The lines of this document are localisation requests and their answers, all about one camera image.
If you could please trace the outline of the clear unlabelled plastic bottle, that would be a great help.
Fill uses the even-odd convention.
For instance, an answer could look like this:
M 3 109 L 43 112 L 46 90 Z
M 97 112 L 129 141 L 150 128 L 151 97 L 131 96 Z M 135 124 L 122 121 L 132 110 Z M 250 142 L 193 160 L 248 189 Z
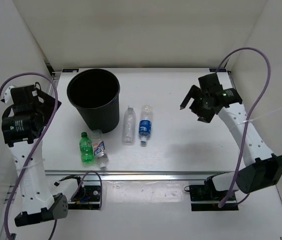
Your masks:
M 123 119 L 122 143 L 133 145 L 135 141 L 136 114 L 134 108 L 128 106 Z

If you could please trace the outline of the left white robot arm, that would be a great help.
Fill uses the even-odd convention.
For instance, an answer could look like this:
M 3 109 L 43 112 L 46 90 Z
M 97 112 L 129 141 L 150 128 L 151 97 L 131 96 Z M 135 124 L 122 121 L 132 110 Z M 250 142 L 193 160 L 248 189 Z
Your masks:
M 51 192 L 40 138 L 61 102 L 35 85 L 8 87 L 3 102 L 8 105 L 2 116 L 4 141 L 21 177 L 22 208 L 15 217 L 15 225 L 23 227 L 65 218 L 68 202 L 62 193 Z

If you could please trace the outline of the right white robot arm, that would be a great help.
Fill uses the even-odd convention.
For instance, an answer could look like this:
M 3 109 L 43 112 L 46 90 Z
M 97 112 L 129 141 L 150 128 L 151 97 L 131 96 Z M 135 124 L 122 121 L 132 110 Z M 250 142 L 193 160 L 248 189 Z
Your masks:
M 218 116 L 227 126 L 239 147 L 239 156 L 245 167 L 232 174 L 213 175 L 206 181 L 205 193 L 211 200 L 223 195 L 225 190 L 249 194 L 278 183 L 282 175 L 282 155 L 275 155 L 265 144 L 255 127 L 249 123 L 242 98 L 234 88 L 224 89 L 216 73 L 198 79 L 180 105 L 189 107 L 198 121 L 210 123 Z

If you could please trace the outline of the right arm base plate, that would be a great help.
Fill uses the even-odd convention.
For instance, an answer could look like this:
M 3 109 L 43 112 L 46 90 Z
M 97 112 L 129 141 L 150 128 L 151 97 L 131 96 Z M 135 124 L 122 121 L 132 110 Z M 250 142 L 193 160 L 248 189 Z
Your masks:
M 212 196 L 204 185 L 188 185 L 184 188 L 190 194 L 192 212 L 221 212 L 237 211 L 238 205 L 235 194 L 233 194 L 222 208 L 218 207 L 219 202 L 226 196 L 226 191 L 222 191 Z

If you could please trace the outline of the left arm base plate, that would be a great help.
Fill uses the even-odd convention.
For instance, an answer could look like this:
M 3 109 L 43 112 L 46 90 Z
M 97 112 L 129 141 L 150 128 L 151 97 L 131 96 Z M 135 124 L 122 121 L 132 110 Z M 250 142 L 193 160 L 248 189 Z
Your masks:
M 75 196 L 72 197 L 81 179 L 79 175 L 69 175 L 60 180 L 51 181 L 52 195 L 58 193 L 65 195 L 70 210 L 99 210 L 101 208 L 102 193 L 100 185 L 86 185 L 82 183 Z

